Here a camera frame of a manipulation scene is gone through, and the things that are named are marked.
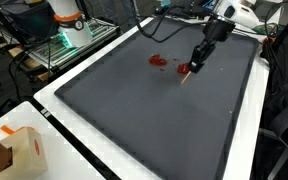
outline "dark gray surface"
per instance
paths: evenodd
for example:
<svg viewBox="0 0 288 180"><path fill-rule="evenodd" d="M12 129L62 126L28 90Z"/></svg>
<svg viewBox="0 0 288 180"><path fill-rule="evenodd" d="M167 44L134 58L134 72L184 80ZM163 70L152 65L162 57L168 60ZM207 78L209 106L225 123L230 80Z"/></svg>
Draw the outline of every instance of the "dark gray surface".
<svg viewBox="0 0 288 180"><path fill-rule="evenodd" d="M166 20L156 37L183 24ZM136 33L56 95L162 178L220 179L257 41L232 35L218 43L181 86L177 65L189 61L201 30L187 28L164 44ZM165 71L148 63L156 53L169 60Z"/></svg>

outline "floor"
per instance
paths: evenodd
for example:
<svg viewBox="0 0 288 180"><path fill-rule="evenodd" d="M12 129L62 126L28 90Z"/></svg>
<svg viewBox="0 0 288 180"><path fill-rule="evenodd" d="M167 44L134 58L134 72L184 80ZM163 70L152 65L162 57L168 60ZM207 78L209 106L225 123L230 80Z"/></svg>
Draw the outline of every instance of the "floor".
<svg viewBox="0 0 288 180"><path fill-rule="evenodd" d="M103 16L101 4L99 0L92 0L92 5L94 9L94 14L96 16ZM158 5L155 0L141 0L137 1L138 9L141 15L150 15L154 6ZM119 22L124 22L126 20L126 15L124 14L121 4L117 3L117 12L121 17ZM281 23L285 24L288 21L288 5L284 7L284 13L281 18ZM122 25L122 31L127 31L128 27L126 24ZM287 52L288 52L288 40L286 42ZM15 86L11 81L11 78L8 74L8 64L11 61L11 58L8 55L2 55L0 53L0 81L2 87L0 89L0 105L5 102L7 99L16 99ZM18 74L19 85L28 93L22 92L21 95L32 95L34 92L38 91L46 85L46 83L34 82L30 83L27 81L27 77L22 73ZM252 180L264 180L267 178L270 170L275 165L280 154L284 150L284 145L279 141L269 139L267 137L258 136L256 153L254 156L253 171L252 171ZM276 180L288 180L288 161L283 166L281 172L279 173Z"/></svg>

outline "red paint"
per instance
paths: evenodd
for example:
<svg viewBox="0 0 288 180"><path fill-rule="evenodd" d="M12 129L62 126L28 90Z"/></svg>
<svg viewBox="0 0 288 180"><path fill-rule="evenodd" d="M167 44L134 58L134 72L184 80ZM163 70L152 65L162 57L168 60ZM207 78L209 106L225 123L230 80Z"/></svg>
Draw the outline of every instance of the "red paint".
<svg viewBox="0 0 288 180"><path fill-rule="evenodd" d="M39 147L36 139L34 140L34 145L35 145L35 151L36 151L37 155L40 155L40 147Z"/></svg>
<svg viewBox="0 0 288 180"><path fill-rule="evenodd" d="M190 69L188 68L188 64L180 64L177 67L177 72L180 74L188 74L190 72Z"/></svg>
<svg viewBox="0 0 288 180"><path fill-rule="evenodd" d="M149 62L155 66L165 66L167 64L167 61L161 58L159 54L150 57Z"/></svg>

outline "gray mat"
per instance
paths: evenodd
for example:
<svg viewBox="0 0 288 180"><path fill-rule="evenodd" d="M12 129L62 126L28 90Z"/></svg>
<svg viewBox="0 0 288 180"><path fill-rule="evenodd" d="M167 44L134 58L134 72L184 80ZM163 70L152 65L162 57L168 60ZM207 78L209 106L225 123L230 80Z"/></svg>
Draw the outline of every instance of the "gray mat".
<svg viewBox="0 0 288 180"><path fill-rule="evenodd" d="M183 25L165 20L156 37ZM220 179L257 41L231 35L200 73L180 85L184 75L177 65L190 60L203 38L200 26L163 44L138 32L55 94L161 178ZM148 63L157 53L167 66Z"/></svg>

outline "white table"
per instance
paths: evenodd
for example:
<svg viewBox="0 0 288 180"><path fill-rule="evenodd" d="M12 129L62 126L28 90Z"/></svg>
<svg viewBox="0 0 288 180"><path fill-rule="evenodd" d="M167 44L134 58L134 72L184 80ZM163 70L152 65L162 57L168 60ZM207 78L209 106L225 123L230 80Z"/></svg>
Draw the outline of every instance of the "white table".
<svg viewBox="0 0 288 180"><path fill-rule="evenodd" d="M277 19L275 22L278 22L279 14L274 17ZM144 26L151 20L151 18L146 19L141 25ZM36 93L34 98L123 180L160 179L54 95L54 92L60 86L111 51L137 32L137 30L135 27L126 32L114 42ZM226 180L246 180L250 177L267 80L268 68L266 61L256 56L229 153L224 174L224 179Z"/></svg>
<svg viewBox="0 0 288 180"><path fill-rule="evenodd" d="M105 178L28 102L0 118L0 127L33 127L41 134L48 171L36 180L105 180ZM0 130L0 140L7 136Z"/></svg>

